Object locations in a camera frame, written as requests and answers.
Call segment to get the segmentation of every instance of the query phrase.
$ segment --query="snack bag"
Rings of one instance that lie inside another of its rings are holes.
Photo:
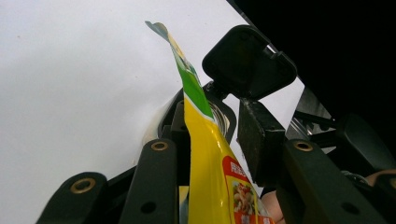
[[[194,68],[163,24],[146,24],[170,43],[183,82],[191,136],[189,224],[274,224],[220,132]]]

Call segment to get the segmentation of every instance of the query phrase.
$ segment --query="black metal part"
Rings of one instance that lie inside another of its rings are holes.
[[[177,183],[180,186],[188,186],[191,169],[191,140],[184,122],[184,101],[177,103],[171,125],[171,139],[177,143]]]
[[[122,208],[125,205],[128,190],[131,187],[136,167],[123,172],[107,181],[106,211],[102,223],[119,223]]]
[[[177,149],[171,140],[144,145],[119,223],[178,223]]]
[[[260,100],[289,85],[297,68],[270,40],[249,25],[232,28],[203,60],[205,72],[222,92]]]
[[[289,140],[283,162],[276,195],[287,223],[388,223],[315,143]]]
[[[274,187],[282,165],[285,129],[258,101],[242,98],[239,105],[238,143],[253,182]]]
[[[335,131],[345,159],[353,160],[353,168],[361,175],[396,169],[396,160],[374,129],[360,116],[348,114],[342,117]]]
[[[324,133],[314,133],[309,136],[309,141],[316,143],[321,148],[337,146],[335,130]]]
[[[204,92],[210,93],[215,98],[219,100],[224,100],[228,96],[228,92],[223,90],[217,83],[214,81],[209,81],[204,87]]]
[[[64,181],[52,195],[37,224],[102,223],[107,180],[98,173],[81,173]]]
[[[171,139],[170,136],[163,135],[163,129],[165,128],[166,125],[168,125],[169,127],[172,125],[172,121],[175,116],[177,103],[182,101],[183,99],[184,99],[183,89],[181,89],[180,91],[177,92],[177,94],[172,99],[169,107],[167,108],[165,114],[163,115],[163,118],[161,119],[161,121],[158,125],[157,134],[158,134],[159,138],[167,137],[167,138]]]
[[[396,175],[379,175],[373,187],[359,181],[352,183],[388,223],[396,223]]]
[[[298,110],[294,111],[293,116],[297,119],[302,119],[304,121],[311,121],[313,123],[320,124],[325,127],[334,128],[334,129],[337,128],[337,123],[332,119],[325,119],[319,116],[300,112]]]

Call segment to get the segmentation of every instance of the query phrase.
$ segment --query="white backdrop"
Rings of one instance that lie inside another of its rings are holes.
[[[0,0],[0,223],[35,223],[72,175],[136,165],[181,88],[172,50],[145,21],[167,26],[203,84],[202,59],[246,23],[226,0]],[[284,127],[303,88],[297,79],[262,99]]]

